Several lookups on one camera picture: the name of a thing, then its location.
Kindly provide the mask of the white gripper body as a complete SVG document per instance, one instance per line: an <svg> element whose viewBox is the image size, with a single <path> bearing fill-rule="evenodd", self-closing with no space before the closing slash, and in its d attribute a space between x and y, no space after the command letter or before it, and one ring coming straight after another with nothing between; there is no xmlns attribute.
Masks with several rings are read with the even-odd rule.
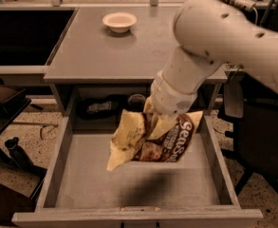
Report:
<svg viewBox="0 0 278 228"><path fill-rule="evenodd" d="M159 71L151 84L151 100L154 109L159 114L183 114L190 110L197 98L197 93L185 94L173 89Z"/></svg>

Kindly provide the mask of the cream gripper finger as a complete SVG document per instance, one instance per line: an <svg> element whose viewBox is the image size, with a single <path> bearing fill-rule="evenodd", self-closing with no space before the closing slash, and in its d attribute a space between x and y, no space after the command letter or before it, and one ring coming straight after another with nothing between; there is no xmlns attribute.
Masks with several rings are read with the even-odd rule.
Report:
<svg viewBox="0 0 278 228"><path fill-rule="evenodd" d="M156 140L167 133L176 124L177 115L166 115L154 113L151 119L148 140Z"/></svg>
<svg viewBox="0 0 278 228"><path fill-rule="evenodd" d="M144 113L153 113L154 112L154 105L153 105L151 97L148 97L146 99L145 105L144 105L144 108L143 108L143 112Z"/></svg>

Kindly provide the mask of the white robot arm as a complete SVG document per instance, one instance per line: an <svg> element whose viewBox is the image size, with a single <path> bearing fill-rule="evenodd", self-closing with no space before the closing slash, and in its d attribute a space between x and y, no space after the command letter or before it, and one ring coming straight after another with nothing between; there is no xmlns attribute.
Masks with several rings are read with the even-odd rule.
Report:
<svg viewBox="0 0 278 228"><path fill-rule="evenodd" d="M278 32L254 25L219 0L186 1L175 14L173 32L178 46L157 73L147 100L146 110L153 113L150 140L174 126L224 63L241 66L278 94Z"/></svg>

